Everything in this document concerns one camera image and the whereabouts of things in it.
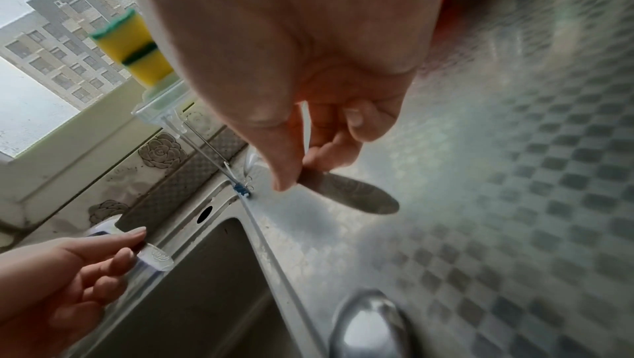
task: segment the stainless steel countertop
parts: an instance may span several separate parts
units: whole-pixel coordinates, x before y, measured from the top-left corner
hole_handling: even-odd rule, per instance
[[[432,356],[632,357],[633,168],[634,0],[454,0],[395,128],[336,171],[398,214],[259,167],[245,203],[323,351],[376,287]]]

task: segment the hand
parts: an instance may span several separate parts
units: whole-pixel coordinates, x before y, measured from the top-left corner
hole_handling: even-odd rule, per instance
[[[396,122],[440,0],[137,0],[161,51],[269,164],[351,164]],[[311,136],[304,156],[298,102]]]
[[[62,238],[0,255],[0,356],[51,358],[87,335],[126,288],[130,233]]]

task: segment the sink basin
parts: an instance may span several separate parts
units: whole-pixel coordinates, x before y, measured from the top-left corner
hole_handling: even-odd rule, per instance
[[[237,197],[221,203],[214,197],[158,240],[175,268],[164,275],[135,268],[124,301],[69,356],[301,356],[242,223],[220,215],[232,203],[240,204]]]

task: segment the drain hole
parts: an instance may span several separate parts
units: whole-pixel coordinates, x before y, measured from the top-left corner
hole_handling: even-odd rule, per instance
[[[200,223],[204,222],[205,219],[209,217],[209,215],[211,214],[212,210],[213,210],[213,206],[207,206],[205,208],[205,210],[203,210],[200,213],[200,216],[198,217],[198,220],[196,221],[196,223],[200,224]]]

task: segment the apartment building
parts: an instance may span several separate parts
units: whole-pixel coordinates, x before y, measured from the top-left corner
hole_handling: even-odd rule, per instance
[[[29,0],[31,13],[0,28],[0,57],[82,110],[130,74],[88,37],[134,0]]]

